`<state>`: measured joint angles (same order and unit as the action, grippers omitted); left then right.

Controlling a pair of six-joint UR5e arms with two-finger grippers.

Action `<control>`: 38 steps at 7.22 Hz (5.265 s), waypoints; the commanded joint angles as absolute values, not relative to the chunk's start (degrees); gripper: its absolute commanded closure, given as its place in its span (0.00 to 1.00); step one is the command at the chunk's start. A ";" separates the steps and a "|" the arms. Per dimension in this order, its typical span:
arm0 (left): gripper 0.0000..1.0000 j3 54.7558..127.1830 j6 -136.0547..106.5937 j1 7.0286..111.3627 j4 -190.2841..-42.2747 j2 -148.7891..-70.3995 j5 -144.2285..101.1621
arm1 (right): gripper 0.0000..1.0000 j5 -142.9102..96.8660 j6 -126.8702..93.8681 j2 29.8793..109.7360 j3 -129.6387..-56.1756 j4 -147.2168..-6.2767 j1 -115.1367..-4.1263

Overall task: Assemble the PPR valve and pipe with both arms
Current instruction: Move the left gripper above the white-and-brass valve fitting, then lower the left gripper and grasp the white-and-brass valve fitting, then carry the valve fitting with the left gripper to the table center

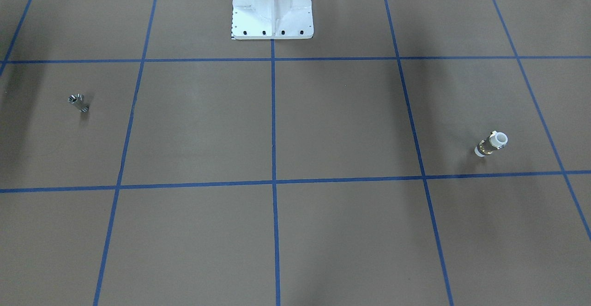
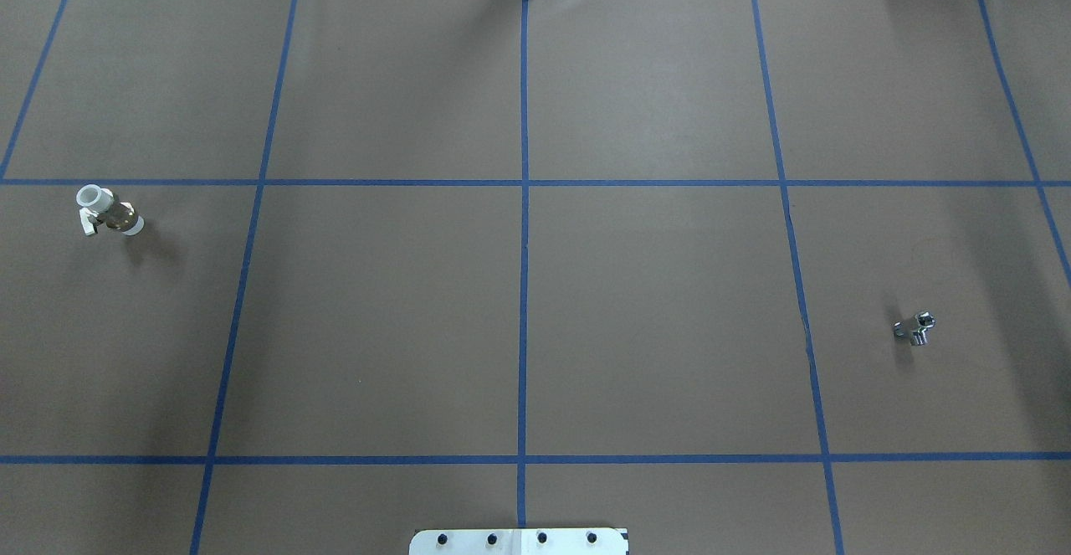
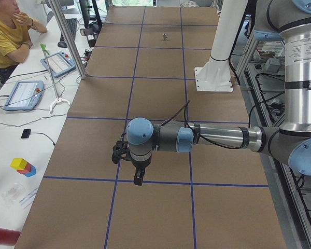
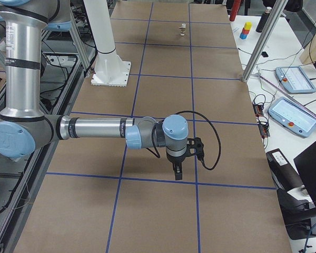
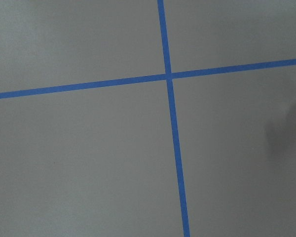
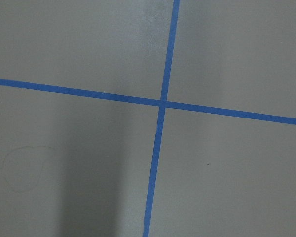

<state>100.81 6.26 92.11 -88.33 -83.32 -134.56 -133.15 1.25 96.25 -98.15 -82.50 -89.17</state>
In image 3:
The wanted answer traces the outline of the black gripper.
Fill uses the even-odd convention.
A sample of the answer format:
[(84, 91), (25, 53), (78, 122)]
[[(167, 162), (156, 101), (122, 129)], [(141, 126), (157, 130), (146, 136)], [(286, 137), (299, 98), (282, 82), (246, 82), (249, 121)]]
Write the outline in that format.
[(134, 175), (134, 184), (136, 186), (141, 186), (143, 184), (145, 168), (151, 164), (152, 155), (137, 156), (131, 155), (132, 164), (136, 167)]

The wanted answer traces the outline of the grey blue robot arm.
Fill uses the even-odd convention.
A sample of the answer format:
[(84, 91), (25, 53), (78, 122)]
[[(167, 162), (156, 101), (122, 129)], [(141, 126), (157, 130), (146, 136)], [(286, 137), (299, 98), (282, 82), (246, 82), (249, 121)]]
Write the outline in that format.
[(220, 127), (176, 122), (152, 124), (145, 118), (128, 123), (127, 160), (141, 185), (152, 151), (187, 153), (194, 144), (210, 143), (269, 155), (311, 176), (311, 1), (257, 1), (255, 36), (285, 41), (285, 120), (280, 127)]

